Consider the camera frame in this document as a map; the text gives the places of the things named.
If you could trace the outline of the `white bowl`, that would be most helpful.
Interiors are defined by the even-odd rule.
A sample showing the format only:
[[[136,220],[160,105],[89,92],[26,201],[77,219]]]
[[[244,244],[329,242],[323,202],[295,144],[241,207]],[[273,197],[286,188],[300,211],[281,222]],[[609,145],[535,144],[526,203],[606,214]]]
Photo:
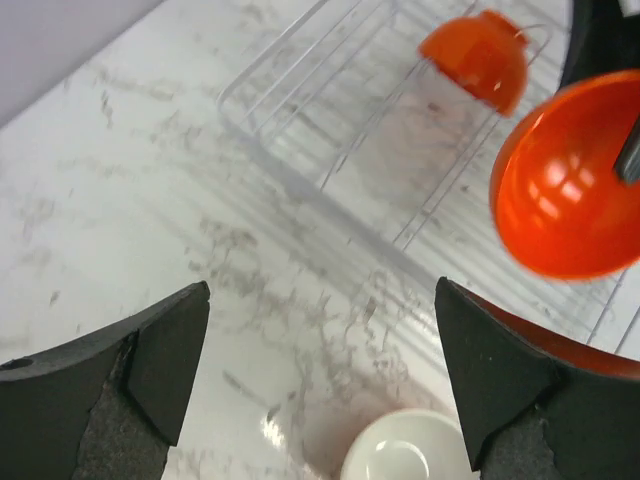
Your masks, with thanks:
[[[351,444],[341,480],[478,479],[459,424],[425,409],[402,409],[369,424]]]

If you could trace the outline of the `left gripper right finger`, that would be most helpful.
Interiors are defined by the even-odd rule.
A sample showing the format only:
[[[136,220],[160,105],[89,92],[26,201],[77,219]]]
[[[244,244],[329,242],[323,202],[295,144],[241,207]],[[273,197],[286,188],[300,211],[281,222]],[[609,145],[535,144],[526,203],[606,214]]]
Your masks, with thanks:
[[[540,327],[445,277],[435,311],[481,478],[638,478],[638,361]]]

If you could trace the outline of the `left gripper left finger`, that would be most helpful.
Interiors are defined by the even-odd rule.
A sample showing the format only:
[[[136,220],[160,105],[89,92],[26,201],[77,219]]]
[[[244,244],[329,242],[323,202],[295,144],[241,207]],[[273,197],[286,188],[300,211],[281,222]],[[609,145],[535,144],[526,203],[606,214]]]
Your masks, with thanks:
[[[126,319],[1,366],[4,479],[159,479],[209,318],[201,281]]]

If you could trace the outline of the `orange bowl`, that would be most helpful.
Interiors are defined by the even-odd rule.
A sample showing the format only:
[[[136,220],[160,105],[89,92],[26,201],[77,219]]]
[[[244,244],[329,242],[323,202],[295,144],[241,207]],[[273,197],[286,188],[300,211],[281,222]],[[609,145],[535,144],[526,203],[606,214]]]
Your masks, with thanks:
[[[639,72],[574,83],[504,141],[490,177],[492,219],[509,254],[559,280],[590,280],[639,259],[639,187],[614,163],[639,115]]]
[[[529,44],[511,19],[485,9],[438,26],[418,52],[463,90],[508,117],[527,85]]]

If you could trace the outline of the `clear wire dish rack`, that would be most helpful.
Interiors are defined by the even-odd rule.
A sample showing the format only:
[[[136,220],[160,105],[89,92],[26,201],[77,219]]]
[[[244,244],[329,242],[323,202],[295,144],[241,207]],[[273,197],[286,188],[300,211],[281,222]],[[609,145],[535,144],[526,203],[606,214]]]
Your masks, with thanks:
[[[250,158],[345,243],[387,266],[384,298],[437,338],[434,296],[448,277],[504,310],[592,347],[639,355],[639,270],[594,281],[533,274],[492,225],[489,176],[506,136],[557,88],[566,1],[495,1],[523,28],[529,79],[504,118],[419,57],[437,26],[485,1],[317,1],[224,88],[219,108]]]

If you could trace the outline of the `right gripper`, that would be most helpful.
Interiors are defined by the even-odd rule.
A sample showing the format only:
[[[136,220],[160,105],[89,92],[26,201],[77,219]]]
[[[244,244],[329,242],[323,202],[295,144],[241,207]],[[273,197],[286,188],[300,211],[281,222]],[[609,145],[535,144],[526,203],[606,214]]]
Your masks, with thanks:
[[[572,1],[569,45],[559,88],[607,73],[639,68],[639,14],[616,0]],[[640,117],[619,152],[614,171],[625,185],[640,177]]]

